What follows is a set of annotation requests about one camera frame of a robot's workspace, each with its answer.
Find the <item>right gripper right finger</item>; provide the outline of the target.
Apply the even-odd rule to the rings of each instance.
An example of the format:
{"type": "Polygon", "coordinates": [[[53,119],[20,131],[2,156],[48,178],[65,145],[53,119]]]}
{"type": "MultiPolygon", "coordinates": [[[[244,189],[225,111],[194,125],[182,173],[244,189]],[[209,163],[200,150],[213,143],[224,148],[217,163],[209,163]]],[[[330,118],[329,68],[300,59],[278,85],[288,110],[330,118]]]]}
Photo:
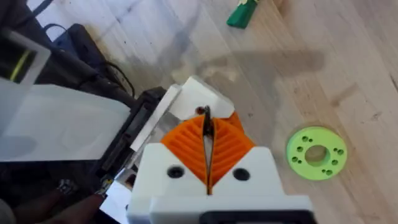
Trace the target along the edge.
{"type": "Polygon", "coordinates": [[[245,135],[240,120],[212,118],[212,152],[207,193],[211,196],[280,196],[282,182],[268,147],[245,135]]]}

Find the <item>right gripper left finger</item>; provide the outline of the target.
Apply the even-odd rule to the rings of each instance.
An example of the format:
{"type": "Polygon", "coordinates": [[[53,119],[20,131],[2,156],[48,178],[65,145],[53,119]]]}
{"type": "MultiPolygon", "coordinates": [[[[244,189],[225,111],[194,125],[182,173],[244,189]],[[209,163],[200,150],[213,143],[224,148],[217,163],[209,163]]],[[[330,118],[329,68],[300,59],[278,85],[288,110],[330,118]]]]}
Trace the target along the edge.
{"type": "Polygon", "coordinates": [[[207,197],[208,166],[204,137],[209,106],[171,129],[159,142],[145,146],[132,187],[133,199],[207,197]]]}

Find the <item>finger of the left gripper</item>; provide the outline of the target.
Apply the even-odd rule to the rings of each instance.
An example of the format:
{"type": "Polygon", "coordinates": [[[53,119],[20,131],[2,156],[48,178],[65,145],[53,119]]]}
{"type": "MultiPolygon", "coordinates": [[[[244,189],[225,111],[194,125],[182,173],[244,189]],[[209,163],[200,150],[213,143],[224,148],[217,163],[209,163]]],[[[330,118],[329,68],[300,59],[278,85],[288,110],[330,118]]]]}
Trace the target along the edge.
{"type": "Polygon", "coordinates": [[[206,106],[212,118],[220,118],[244,131],[233,102],[198,76],[191,76],[181,86],[169,111],[178,119],[187,120],[199,115],[200,108],[206,106]]]}

